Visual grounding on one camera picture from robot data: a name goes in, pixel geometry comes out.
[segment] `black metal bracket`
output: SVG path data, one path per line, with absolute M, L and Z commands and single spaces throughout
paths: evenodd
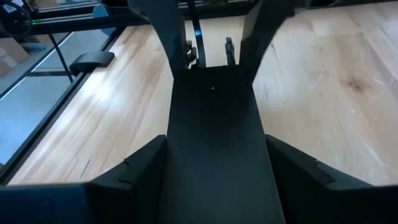
M 114 59 L 113 52 L 94 51 L 81 54 L 69 66 L 73 74 L 90 72 L 96 67 L 107 67 Z

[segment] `wood grain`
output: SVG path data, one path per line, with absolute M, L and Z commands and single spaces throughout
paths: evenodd
M 265 132 L 371 184 L 398 184 L 397 11 L 389 2 L 287 20 L 253 84 Z M 238 61 L 243 19 L 201 21 L 208 66 L 226 65 L 227 36 Z M 111 51 L 11 184 L 90 180 L 166 133 L 173 81 L 153 28 L 127 28 Z

